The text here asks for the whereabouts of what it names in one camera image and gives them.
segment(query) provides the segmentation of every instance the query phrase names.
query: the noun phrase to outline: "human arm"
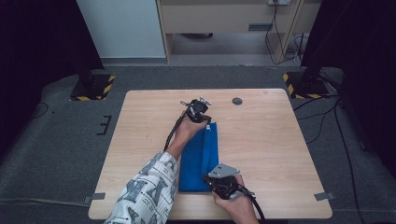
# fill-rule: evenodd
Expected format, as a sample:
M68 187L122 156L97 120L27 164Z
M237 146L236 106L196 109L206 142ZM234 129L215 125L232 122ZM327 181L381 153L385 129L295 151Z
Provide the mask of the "human arm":
M195 134L205 127L183 118L165 152L156 154L121 191L106 224L165 223L177 191L177 159Z
M245 186L241 175L236 175L235 179L238 184ZM224 209L236 224L259 223L254 213L253 203L247 196L239 194L230 200L222 200L220 196L213 191L212 195L215 199L215 204Z

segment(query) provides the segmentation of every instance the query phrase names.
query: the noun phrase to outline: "metal bracket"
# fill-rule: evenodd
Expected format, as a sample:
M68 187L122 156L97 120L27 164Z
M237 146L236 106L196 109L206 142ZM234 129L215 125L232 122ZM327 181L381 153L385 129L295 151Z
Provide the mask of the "metal bracket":
M103 200L105 198L105 193L94 193L91 197L87 196L84 198L84 203L90 205L92 200Z
M330 192L330 193L322 192L322 193L315 194L315 198L317 199L317 201L322 201L325 199L332 200L332 199L335 199L335 194L333 192Z
M208 175L213 178L223 178L225 176L237 175L240 171L226 164L220 163Z

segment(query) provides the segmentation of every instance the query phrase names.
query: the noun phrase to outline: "yellow black hazard stripe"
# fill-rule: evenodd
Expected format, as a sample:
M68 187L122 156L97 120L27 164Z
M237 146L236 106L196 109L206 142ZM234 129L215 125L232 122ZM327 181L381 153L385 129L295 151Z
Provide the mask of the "yellow black hazard stripe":
M71 101L90 101L90 100L104 100L106 99L108 92L111 89L111 86L113 85L115 76L110 76L108 78L108 82L106 84L105 89L103 90L103 93L101 95L96 95L96 96L76 96L76 97L70 97Z
M317 99L321 97L328 97L327 94L299 94L296 93L293 85L290 82L290 78L288 74L283 74L283 80L286 83L286 86L288 87L289 95L291 99Z

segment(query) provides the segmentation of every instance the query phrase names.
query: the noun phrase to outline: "black curtain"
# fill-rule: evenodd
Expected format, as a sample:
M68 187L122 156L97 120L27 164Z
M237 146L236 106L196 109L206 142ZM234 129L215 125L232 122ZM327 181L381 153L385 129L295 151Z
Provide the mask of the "black curtain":
M0 0L0 158L42 89L81 69L103 65L76 1Z
M364 150L396 177L396 1L323 0L303 66L344 71L339 94Z

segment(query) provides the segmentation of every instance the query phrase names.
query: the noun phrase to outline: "gray floor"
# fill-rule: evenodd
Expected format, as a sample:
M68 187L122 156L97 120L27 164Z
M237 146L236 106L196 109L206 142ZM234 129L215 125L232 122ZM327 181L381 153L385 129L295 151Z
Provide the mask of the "gray floor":
M0 198L44 198L82 202L92 195L128 90L282 88L282 74L301 70L294 60L280 65L271 62L263 34L214 35L212 38L178 35L172 61L107 66L116 76L104 101L69 102L68 94L77 76L64 78L43 90L42 102L21 133L11 154L0 167ZM340 79L342 72L326 68ZM336 92L329 87L332 94ZM336 98L317 100L296 111L297 118L332 108ZM296 106L306 100L290 99ZM366 223L396 220L396 180L381 165L374 152L360 148L359 138L344 110L337 107L346 145L351 156L356 192ZM100 123L112 115L107 134ZM299 120L305 141L315 138L321 116ZM308 144L323 188L336 195L331 200L333 216L324 220L289 220L291 224L361 223L356 205L346 151L334 113L326 116L318 140ZM90 220L88 208L0 204L0 223L102 223Z

